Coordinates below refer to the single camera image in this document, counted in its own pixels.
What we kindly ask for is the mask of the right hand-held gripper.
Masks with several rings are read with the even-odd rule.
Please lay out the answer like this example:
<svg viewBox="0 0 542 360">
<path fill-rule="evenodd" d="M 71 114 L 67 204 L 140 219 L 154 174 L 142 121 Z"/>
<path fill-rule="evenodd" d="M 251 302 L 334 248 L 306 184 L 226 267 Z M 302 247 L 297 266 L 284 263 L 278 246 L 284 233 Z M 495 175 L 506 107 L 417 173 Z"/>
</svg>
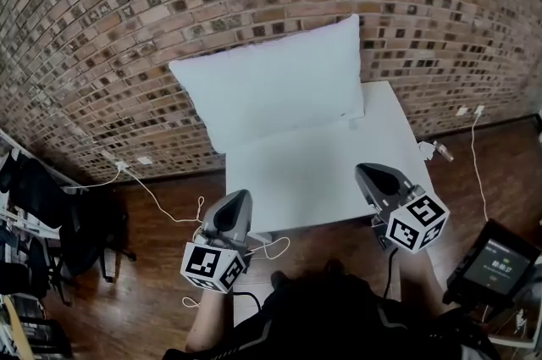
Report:
<svg viewBox="0 0 542 360">
<path fill-rule="evenodd" d="M 400 170 L 379 163 L 359 163 L 355 179 L 377 211 L 371 227 L 384 250 L 398 246 L 415 254 L 440 236 L 450 210 L 433 192 L 412 186 Z"/>
</svg>

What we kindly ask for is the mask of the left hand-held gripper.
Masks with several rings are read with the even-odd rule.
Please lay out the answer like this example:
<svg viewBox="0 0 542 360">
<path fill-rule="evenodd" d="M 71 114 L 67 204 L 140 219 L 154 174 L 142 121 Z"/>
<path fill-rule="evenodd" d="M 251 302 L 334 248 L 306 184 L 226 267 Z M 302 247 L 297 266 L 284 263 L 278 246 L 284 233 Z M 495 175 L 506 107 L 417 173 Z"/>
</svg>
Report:
<svg viewBox="0 0 542 360">
<path fill-rule="evenodd" d="M 247 234 L 252 223 L 252 194 L 231 192 L 205 213 L 203 229 L 185 244 L 180 273 L 195 287 L 228 293 L 250 264 Z"/>
</svg>

